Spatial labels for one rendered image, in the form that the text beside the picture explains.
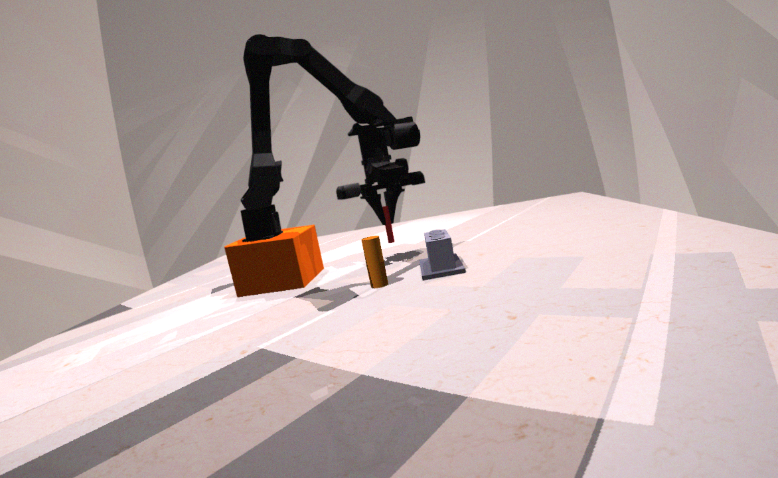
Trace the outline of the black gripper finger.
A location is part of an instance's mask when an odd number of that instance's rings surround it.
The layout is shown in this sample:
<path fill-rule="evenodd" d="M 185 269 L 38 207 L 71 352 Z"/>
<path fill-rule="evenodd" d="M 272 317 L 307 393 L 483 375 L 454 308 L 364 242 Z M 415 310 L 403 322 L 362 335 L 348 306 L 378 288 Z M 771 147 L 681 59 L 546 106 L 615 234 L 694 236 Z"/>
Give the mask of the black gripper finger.
<path fill-rule="evenodd" d="M 391 216 L 391 224 L 393 224 L 395 210 L 397 206 L 397 200 L 400 193 L 402 193 L 402 191 L 405 191 L 405 189 L 399 189 L 395 191 L 385 191 L 384 193 L 386 206 L 388 206 L 389 214 Z"/>
<path fill-rule="evenodd" d="M 381 206 L 381 194 L 371 195 L 367 197 L 360 197 L 360 199 L 365 199 L 366 202 L 370 204 L 371 208 L 374 210 L 374 212 L 376 212 L 376 215 L 379 217 L 381 224 L 385 226 L 386 220 L 385 220 L 385 214 L 383 208 Z"/>

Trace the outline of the orange cylinder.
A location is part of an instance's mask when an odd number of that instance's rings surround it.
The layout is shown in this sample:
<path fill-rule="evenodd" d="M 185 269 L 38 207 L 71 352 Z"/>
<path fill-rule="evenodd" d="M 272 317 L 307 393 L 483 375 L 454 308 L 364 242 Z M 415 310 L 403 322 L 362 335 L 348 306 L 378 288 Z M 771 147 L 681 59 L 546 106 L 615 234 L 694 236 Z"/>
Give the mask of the orange cylinder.
<path fill-rule="evenodd" d="M 364 237 L 361 241 L 371 288 L 385 287 L 385 285 L 388 285 L 388 282 L 385 262 L 381 252 L 380 237 Z"/>

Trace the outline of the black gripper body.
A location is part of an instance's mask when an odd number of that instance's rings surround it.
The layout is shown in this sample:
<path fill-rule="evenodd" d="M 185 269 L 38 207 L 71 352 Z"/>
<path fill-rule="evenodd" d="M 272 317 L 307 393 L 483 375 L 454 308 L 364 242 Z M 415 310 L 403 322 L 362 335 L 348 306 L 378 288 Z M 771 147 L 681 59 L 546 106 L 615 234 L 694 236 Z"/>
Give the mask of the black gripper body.
<path fill-rule="evenodd" d="M 376 153 L 370 153 L 366 155 L 362 155 L 362 161 L 361 164 L 364 165 L 364 173 L 366 176 L 366 161 L 368 158 L 373 157 L 374 161 L 383 161 L 382 156 L 385 155 L 387 160 L 392 159 L 391 155 L 388 155 L 387 151 L 381 151 Z M 362 194 L 362 197 L 367 197 L 371 195 L 377 195 L 378 189 L 385 189 L 386 191 L 395 191 L 402 189 L 402 187 L 405 187 L 405 185 L 420 185 L 425 183 L 425 177 L 421 171 L 408 173 L 408 175 L 402 175 L 402 182 L 393 182 L 388 183 L 387 185 L 381 185 L 379 182 L 377 182 L 377 185 L 372 185 L 376 183 L 376 181 L 372 181 L 367 183 L 366 179 L 365 185 L 359 185 L 359 183 L 354 183 L 350 185 L 345 185 L 344 187 L 338 187 L 337 188 L 337 197 L 338 199 L 352 199 L 353 197 L 358 197 L 359 194 Z"/>

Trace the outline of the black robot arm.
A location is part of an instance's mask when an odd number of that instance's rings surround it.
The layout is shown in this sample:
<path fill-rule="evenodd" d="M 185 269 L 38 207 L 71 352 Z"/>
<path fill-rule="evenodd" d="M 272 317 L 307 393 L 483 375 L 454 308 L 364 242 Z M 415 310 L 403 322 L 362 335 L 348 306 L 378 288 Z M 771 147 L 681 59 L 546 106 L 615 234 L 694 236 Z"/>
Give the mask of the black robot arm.
<path fill-rule="evenodd" d="M 273 66 L 298 63 L 313 78 L 319 80 L 343 103 L 345 111 L 355 121 L 349 136 L 358 134 L 362 155 L 403 149 L 420 144 L 420 130 L 412 117 L 398 119 L 387 111 L 379 95 L 359 86 L 339 72 L 334 64 L 323 58 L 306 39 L 266 37 L 254 35 L 244 47 L 244 68 L 250 84 L 250 109 L 252 110 L 252 165 L 248 190 L 241 202 L 244 235 L 242 242 L 261 241 L 283 233 L 279 212 L 275 211 L 273 196 L 279 191 L 282 161 L 275 161 L 270 127 L 270 76 Z M 360 126 L 367 123 L 368 126 Z M 384 127 L 381 127 L 384 126 Z M 381 128 L 376 128 L 381 127 Z M 389 161 L 366 161 L 367 183 L 381 185 L 402 182 L 408 175 L 405 158 Z"/>

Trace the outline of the red peg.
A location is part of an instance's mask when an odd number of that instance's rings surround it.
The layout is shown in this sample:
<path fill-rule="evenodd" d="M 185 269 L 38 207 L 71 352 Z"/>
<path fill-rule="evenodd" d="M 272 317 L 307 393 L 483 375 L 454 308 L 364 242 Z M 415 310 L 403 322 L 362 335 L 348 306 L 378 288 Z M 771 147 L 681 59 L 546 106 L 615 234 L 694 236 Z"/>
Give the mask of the red peg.
<path fill-rule="evenodd" d="M 384 214 L 385 214 L 385 220 L 386 220 L 385 227 L 386 227 L 386 233 L 387 233 L 387 241 L 388 241 L 388 243 L 393 243 L 394 242 L 394 237 L 393 237 L 393 231 L 392 231 L 391 216 L 389 214 L 388 206 L 383 206 L 382 208 L 383 208 L 383 211 L 384 211 Z"/>

